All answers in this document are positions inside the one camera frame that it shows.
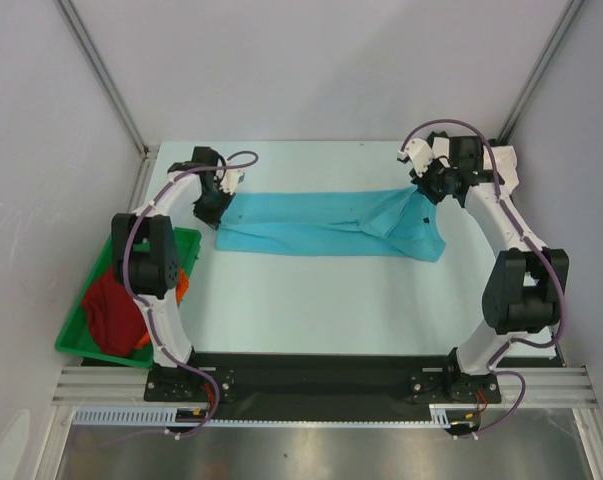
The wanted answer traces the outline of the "light blue t-shirt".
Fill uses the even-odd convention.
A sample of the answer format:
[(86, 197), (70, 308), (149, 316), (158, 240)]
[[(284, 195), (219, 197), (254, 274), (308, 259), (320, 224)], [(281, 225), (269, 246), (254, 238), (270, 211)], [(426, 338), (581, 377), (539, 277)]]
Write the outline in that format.
[(242, 193), (224, 213), (219, 251), (284, 256), (407, 257), (435, 263), (446, 243), (436, 207), (414, 187)]

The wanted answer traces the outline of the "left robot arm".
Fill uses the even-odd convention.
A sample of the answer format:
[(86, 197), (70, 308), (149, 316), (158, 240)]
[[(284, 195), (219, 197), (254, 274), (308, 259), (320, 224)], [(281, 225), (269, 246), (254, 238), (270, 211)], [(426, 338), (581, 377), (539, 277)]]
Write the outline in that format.
[(115, 280), (143, 319), (153, 349), (144, 399), (148, 402), (200, 401), (210, 381), (190, 368), (194, 348), (178, 309), (181, 262), (172, 219), (190, 210), (216, 230), (234, 193), (223, 156), (197, 146), (191, 159), (168, 169), (165, 184), (145, 205), (118, 213), (111, 221)]

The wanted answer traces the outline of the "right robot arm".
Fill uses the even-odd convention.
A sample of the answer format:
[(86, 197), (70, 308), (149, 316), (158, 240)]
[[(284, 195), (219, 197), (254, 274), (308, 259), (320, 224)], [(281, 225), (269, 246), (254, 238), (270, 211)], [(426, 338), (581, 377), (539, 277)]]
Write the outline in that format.
[(569, 258), (548, 247), (526, 224), (511, 195), (519, 184), (511, 146), (492, 147), (477, 136), (410, 139), (399, 159), (431, 203), (452, 197), (480, 227), (495, 263), (481, 299), (483, 318), (446, 360), (436, 399), (469, 403), (500, 398), (494, 369), (530, 335), (558, 328), (565, 304)]

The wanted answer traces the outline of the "dark green folded t-shirt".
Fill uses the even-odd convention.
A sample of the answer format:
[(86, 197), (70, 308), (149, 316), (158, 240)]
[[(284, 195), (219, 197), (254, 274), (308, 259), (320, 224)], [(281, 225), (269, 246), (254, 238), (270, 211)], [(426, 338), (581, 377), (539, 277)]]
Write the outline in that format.
[(454, 139), (471, 139), (472, 141), (476, 141), (476, 142), (481, 143), (481, 140), (480, 140), (480, 138), (477, 135), (472, 135), (472, 134), (450, 135), (445, 130), (431, 131), (427, 135), (426, 141), (427, 141), (427, 143), (430, 146), (433, 146), (434, 141), (435, 141), (436, 138), (448, 139), (450, 142), (452, 142)]

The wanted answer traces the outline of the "white folded t-shirt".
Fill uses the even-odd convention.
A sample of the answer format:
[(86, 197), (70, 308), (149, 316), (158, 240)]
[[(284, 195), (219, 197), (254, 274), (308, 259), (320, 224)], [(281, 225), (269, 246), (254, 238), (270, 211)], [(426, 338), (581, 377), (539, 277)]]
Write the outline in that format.
[[(451, 145), (453, 140), (455, 138), (444, 137), (435, 137), (433, 140), (429, 140), (435, 157), (447, 157), (447, 160), (443, 161), (443, 164), (446, 166), (450, 166), (450, 161), (452, 160)], [(493, 147), (492, 150), (495, 155), (499, 177), (504, 182), (507, 190), (512, 193), (519, 185), (517, 173), (518, 160), (515, 149), (511, 145), (507, 145)]]

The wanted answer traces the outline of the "orange t-shirt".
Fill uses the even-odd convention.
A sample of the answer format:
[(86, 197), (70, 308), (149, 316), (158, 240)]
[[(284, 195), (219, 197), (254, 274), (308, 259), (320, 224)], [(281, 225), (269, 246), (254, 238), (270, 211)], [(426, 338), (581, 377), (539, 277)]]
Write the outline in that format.
[[(176, 302), (177, 305), (180, 305), (183, 297), (185, 296), (185, 294), (187, 293), (187, 290), (189, 288), (189, 278), (185, 273), (184, 269), (180, 270), (180, 274), (179, 274), (179, 278), (177, 281), (177, 285), (176, 285), (176, 290), (175, 290), (175, 298), (176, 298)], [(137, 344), (135, 345), (134, 349), (135, 350), (140, 350), (142, 348), (144, 348), (146, 345), (149, 345), (151, 343), (150, 340), (150, 334), (148, 331), (146, 331), (138, 340)]]

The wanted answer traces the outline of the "dark red t-shirt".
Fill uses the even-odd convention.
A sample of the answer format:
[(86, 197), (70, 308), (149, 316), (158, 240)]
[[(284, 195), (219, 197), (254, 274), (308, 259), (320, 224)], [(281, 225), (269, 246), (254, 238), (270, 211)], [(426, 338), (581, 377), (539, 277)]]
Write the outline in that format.
[(87, 330), (105, 355), (129, 357), (147, 327), (141, 312), (109, 267), (86, 290), (81, 302)]

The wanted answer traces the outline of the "left aluminium frame post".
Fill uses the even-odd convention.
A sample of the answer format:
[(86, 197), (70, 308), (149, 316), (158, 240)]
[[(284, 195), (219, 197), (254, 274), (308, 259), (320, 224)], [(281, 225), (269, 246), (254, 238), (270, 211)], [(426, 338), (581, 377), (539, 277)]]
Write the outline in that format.
[(54, 0), (53, 3), (77, 42), (82, 55), (128, 139), (139, 156), (145, 158), (148, 153), (148, 146), (75, 3), (71, 0)]

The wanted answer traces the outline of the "aluminium frame post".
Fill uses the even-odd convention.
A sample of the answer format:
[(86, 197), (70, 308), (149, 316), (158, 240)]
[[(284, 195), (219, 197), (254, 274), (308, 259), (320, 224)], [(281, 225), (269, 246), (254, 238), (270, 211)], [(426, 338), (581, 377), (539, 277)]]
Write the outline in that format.
[(54, 0), (53, 3), (77, 42), (82, 55), (128, 139), (139, 156), (145, 158), (148, 153), (148, 146), (75, 3), (71, 0)]
[(496, 138), (498, 145), (505, 145), (511, 141), (518, 124), (532, 104), (537, 91), (549, 74), (573, 27), (577, 24), (579, 17), (588, 4), (589, 1), (587, 0), (566, 2), (501, 126)]

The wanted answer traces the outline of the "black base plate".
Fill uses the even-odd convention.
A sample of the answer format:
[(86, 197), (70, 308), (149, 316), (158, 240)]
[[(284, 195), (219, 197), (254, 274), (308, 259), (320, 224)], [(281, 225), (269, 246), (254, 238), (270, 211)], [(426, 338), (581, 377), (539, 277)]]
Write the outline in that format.
[(218, 420), (423, 420), (431, 404), (470, 409), (502, 401), (493, 374), (470, 376), (449, 356), (195, 353), (192, 373), (153, 365), (147, 402), (212, 399)]

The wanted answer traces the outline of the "right aluminium frame post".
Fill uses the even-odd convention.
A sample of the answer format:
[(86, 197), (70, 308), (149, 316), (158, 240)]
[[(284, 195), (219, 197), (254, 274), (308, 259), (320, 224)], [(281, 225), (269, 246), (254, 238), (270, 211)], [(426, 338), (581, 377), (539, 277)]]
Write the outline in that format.
[(505, 145), (511, 141), (518, 124), (532, 104), (537, 91), (549, 74), (573, 27), (577, 24), (579, 17), (588, 4), (589, 1), (587, 0), (566, 2), (501, 126), (496, 138), (498, 145)]

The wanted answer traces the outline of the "aluminium frame rail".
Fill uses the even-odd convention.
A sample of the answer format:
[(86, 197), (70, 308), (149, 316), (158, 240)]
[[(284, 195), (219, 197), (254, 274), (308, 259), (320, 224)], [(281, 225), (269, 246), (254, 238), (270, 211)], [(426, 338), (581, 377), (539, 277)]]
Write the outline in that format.
[[(522, 368), (523, 408), (597, 408), (585, 368)], [(148, 372), (125, 367), (66, 366), (52, 397), (54, 405), (137, 406), (143, 402)]]

